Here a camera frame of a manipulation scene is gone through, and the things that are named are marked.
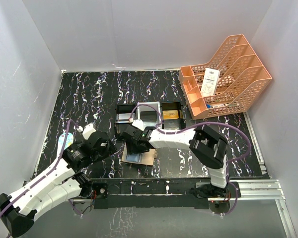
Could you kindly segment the beige leather card holder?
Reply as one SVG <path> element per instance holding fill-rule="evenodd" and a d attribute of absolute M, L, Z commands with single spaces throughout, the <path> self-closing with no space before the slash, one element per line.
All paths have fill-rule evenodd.
<path fill-rule="evenodd" d="M 137 165 L 152 166 L 156 158 L 157 151 L 155 149 L 150 149 L 149 152 L 140 154 L 128 154 L 127 146 L 125 146 L 121 161 Z"/>

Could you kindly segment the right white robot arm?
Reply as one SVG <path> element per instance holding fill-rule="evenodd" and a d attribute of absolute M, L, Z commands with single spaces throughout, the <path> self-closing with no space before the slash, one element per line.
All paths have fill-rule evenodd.
<path fill-rule="evenodd" d="M 126 142 L 129 154 L 150 149 L 175 148 L 188 150 L 208 168 L 211 182 L 191 189 L 197 197 L 223 197 L 228 194 L 227 140 L 207 125 L 188 130 L 162 130 L 147 126 L 141 130 L 128 125 L 120 137 Z"/>

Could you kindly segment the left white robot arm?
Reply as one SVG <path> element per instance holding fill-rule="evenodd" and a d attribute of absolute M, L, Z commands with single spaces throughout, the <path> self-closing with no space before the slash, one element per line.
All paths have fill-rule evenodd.
<path fill-rule="evenodd" d="M 78 196 L 89 196 L 92 182 L 81 169 L 116 152 L 107 133 L 95 131 L 67 147 L 35 179 L 10 195 L 0 194 L 0 220 L 13 238 L 28 232 L 54 207 Z"/>

